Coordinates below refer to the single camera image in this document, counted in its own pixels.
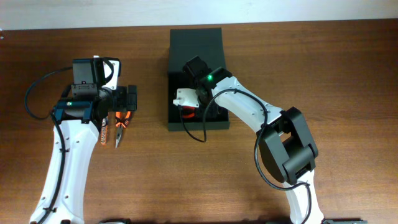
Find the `open box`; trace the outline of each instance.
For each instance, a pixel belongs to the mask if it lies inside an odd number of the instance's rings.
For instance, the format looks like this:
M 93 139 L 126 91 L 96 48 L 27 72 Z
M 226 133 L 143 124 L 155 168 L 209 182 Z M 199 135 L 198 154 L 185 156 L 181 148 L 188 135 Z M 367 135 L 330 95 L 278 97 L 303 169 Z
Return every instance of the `open box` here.
M 190 77 L 183 73 L 183 66 L 193 57 L 199 56 L 209 68 L 226 68 L 221 28 L 212 29 L 173 29 L 170 30 L 169 52 L 169 131 L 183 131 L 180 112 L 173 104 L 179 88 L 194 88 Z M 202 130 L 202 114 L 205 107 L 195 110 L 195 117 L 185 119 L 188 130 Z M 229 129 L 228 110 L 216 103 L 206 117 L 206 129 Z

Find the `white background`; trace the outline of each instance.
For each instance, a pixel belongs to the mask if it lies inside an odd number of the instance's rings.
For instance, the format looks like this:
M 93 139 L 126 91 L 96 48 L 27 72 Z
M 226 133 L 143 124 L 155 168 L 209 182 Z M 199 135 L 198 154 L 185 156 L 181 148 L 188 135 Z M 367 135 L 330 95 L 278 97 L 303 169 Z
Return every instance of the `white background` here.
M 6 30 L 396 17 L 398 0 L 0 0 Z

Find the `brown table surface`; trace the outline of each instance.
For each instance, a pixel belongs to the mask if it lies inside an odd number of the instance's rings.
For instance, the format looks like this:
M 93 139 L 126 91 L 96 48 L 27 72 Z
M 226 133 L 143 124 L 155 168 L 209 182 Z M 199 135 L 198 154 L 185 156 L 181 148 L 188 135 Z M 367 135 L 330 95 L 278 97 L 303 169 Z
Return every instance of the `brown table surface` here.
M 247 89 L 304 113 L 319 148 L 315 188 L 325 216 L 396 223 L 397 20 L 4 32 L 0 223 L 29 222 L 52 153 L 53 124 L 27 115 L 26 89 L 72 59 L 93 55 L 120 58 L 119 84 L 138 86 L 138 111 L 118 149 L 113 127 L 109 144 L 95 147 L 85 189 L 87 223 L 289 216 L 285 193 L 257 173 L 254 133 L 235 115 L 230 130 L 209 131 L 205 144 L 167 131 L 169 30 L 201 27 L 223 28 L 228 70 Z M 30 96 L 32 110 L 45 114 L 72 79 L 67 72 L 41 83 Z

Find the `pliers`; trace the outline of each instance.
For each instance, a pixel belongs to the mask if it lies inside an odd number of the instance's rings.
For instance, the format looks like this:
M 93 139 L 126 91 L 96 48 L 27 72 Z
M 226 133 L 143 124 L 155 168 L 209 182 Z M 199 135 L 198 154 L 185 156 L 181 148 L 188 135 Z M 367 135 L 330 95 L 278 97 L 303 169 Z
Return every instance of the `pliers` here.
M 127 128 L 132 118 L 132 111 L 128 111 L 125 117 L 122 117 L 121 112 L 115 113 L 116 117 L 116 146 L 118 147 L 120 140 L 122 139 L 123 129 Z

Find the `wooden tabletop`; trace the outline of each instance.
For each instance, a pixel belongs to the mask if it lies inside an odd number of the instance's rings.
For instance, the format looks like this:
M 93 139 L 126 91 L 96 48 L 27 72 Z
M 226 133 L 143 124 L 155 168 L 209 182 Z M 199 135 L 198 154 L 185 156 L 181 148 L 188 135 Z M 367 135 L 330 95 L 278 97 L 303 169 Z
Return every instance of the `wooden tabletop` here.
M 117 57 L 120 85 L 138 86 L 138 111 L 115 149 L 97 144 L 84 197 L 86 223 L 123 217 L 212 222 L 288 217 L 252 156 L 255 135 L 230 114 L 208 142 L 167 131 L 169 30 L 222 27 L 227 68 L 265 101 L 300 109 L 319 156 L 315 189 L 328 218 L 396 223 L 398 21 L 278 22 L 218 26 L 5 31 L 0 40 L 0 223 L 28 223 L 52 153 L 53 124 L 24 110 L 29 85 L 74 58 Z M 71 72 L 32 91 L 44 115 Z M 201 137 L 202 133 L 194 132 Z

